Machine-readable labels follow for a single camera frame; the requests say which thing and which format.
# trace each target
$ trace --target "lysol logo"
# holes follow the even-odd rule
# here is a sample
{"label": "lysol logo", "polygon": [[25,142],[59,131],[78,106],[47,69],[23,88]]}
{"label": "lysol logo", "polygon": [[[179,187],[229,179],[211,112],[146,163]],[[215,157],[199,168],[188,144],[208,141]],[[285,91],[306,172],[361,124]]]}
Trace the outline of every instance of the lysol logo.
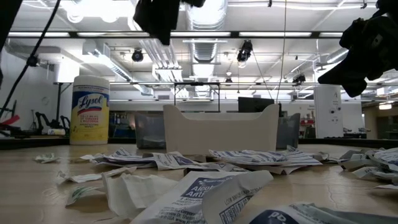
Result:
{"label": "lysol logo", "polygon": [[77,112],[77,115],[90,111],[101,111],[103,98],[103,95],[98,96],[97,94],[88,95],[80,98],[79,111]]}

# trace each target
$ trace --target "yellow label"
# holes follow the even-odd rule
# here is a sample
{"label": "yellow label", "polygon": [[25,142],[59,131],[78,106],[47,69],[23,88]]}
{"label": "yellow label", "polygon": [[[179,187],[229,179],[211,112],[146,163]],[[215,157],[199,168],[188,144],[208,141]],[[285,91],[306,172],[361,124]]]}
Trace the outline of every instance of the yellow label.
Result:
{"label": "yellow label", "polygon": [[100,86],[73,87],[70,139],[107,141],[109,129],[109,90]]}

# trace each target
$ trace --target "computer monitor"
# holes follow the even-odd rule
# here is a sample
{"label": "computer monitor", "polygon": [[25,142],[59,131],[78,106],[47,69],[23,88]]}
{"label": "computer monitor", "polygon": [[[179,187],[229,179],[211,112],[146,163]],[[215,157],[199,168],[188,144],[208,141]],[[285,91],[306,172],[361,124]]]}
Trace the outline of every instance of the computer monitor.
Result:
{"label": "computer monitor", "polygon": [[239,113],[258,113],[275,103],[271,99],[238,97]]}

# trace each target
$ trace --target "table surface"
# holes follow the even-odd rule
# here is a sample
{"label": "table surface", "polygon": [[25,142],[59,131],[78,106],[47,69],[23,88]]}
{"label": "table surface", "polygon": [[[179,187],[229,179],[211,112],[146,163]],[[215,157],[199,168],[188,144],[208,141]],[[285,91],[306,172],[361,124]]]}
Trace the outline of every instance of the table surface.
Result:
{"label": "table surface", "polygon": [[[72,188],[79,185],[102,186],[102,181],[82,184],[61,183],[60,170],[70,175],[100,173],[111,168],[95,167],[90,163],[76,162],[87,154],[110,154],[120,147],[137,151],[135,145],[55,146],[32,149],[0,151],[0,217],[1,223],[101,223],[114,215],[108,208],[105,195],[86,197],[65,208]],[[329,152],[339,157],[355,147],[302,145],[305,152]],[[54,153],[61,159],[56,163],[39,164],[33,157]],[[183,177],[183,170],[158,171],[156,168],[139,169],[134,175],[159,175],[173,180]],[[306,167],[290,175],[274,175],[274,180],[255,195],[243,210],[261,206],[275,208],[294,202],[313,202],[347,212],[363,212],[398,217],[398,192],[373,189],[383,183],[357,179],[336,164]]]}

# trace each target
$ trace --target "clear plastic bin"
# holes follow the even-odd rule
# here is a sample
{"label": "clear plastic bin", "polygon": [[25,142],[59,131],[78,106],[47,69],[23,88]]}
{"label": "clear plastic bin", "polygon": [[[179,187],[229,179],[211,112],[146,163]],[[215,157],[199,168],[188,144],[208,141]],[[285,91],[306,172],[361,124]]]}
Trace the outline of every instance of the clear plastic bin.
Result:
{"label": "clear plastic bin", "polygon": [[137,148],[166,148],[163,115],[136,114],[135,122]]}
{"label": "clear plastic bin", "polygon": [[279,118],[276,148],[286,149],[287,146],[297,147],[299,144],[299,132],[299,113],[288,116],[287,118]]}

